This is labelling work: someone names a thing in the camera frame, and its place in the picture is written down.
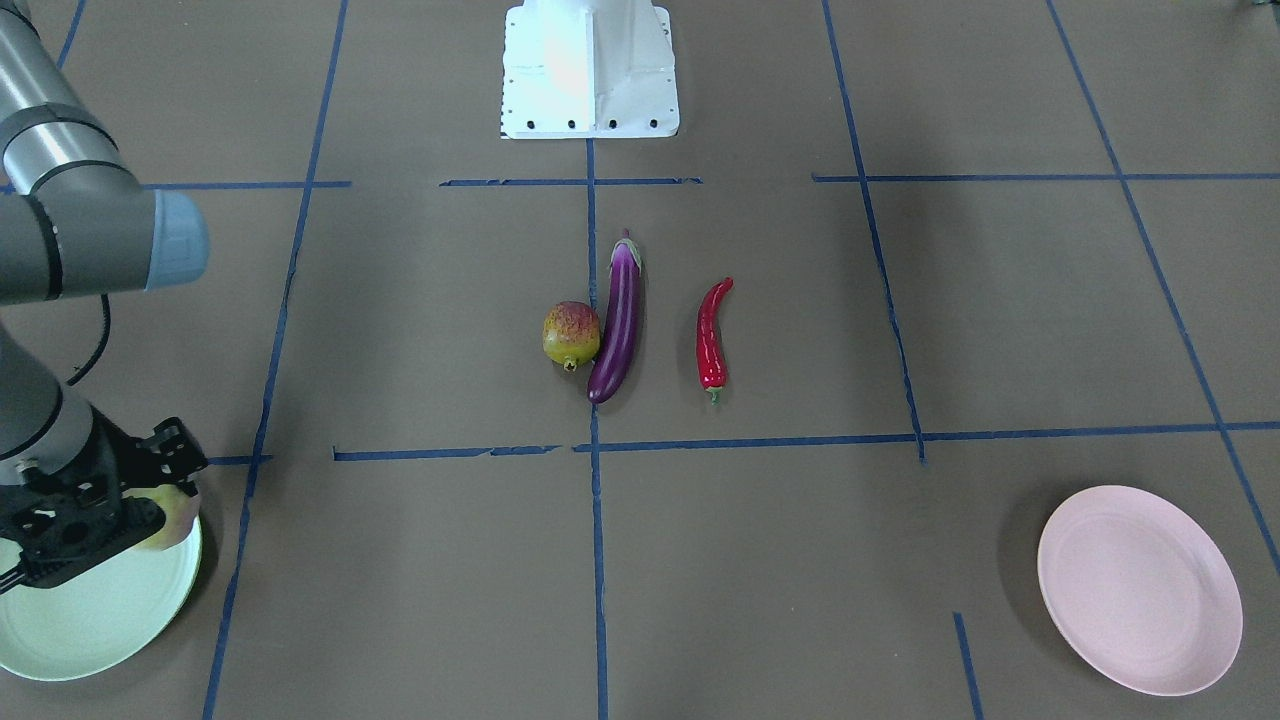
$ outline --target blue joint cap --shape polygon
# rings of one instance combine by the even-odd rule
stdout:
[[[189,283],[209,265],[209,225],[200,208],[180,192],[157,190],[147,290]]]

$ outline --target fake fruit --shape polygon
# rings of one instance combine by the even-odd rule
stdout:
[[[719,402],[719,391],[724,389],[728,380],[728,368],[724,365],[724,351],[719,346],[719,334],[716,332],[716,313],[719,304],[733,287],[733,278],[724,278],[712,286],[703,299],[701,307],[698,309],[698,338],[694,345],[698,351],[698,375],[703,383],[703,389],[712,393],[712,405]]]
[[[164,510],[164,527],[154,536],[133,546],[140,550],[168,550],[187,539],[200,515],[200,495],[188,497],[178,486],[131,488],[124,497],[146,497]]]
[[[600,318],[585,302],[557,302],[543,320],[543,352],[566,372],[595,357],[600,350]]]
[[[631,242],[631,233],[622,231],[622,240],[613,246],[609,259],[609,310],[604,319],[604,350],[591,369],[586,398],[599,405],[613,397],[631,368],[640,334],[640,251]]]

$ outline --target black cable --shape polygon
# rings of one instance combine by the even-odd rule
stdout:
[[[84,379],[84,375],[97,365],[97,361],[102,359],[102,352],[106,351],[106,341],[111,338],[111,301],[102,296],[102,337],[97,341],[97,347],[93,348],[93,355],[90,356],[88,363],[84,363],[76,374],[67,380],[68,386],[73,386]]]

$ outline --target red chili pepper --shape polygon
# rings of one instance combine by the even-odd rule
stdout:
[[[712,393],[712,405],[719,402],[719,391],[724,389],[728,380],[728,368],[724,366],[724,352],[719,346],[719,337],[716,332],[716,313],[719,310],[721,300],[733,287],[733,278],[712,286],[703,299],[703,306],[698,309],[698,374],[701,375],[703,388]]]

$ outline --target fake vegetable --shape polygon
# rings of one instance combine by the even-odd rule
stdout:
[[[600,318],[585,302],[557,302],[543,320],[543,352],[572,373],[600,350]]]
[[[640,251],[631,233],[613,246],[609,259],[609,309],[604,315],[604,348],[591,369],[586,397],[599,405],[613,397],[631,368],[640,334]]]
[[[694,343],[698,350],[698,374],[703,383],[703,389],[712,393],[712,405],[719,404],[719,391],[724,389],[728,380],[728,368],[724,365],[724,351],[721,350],[719,337],[716,331],[716,314],[719,311],[721,300],[733,287],[733,278],[712,286],[703,297],[703,305],[698,309],[698,340]]]

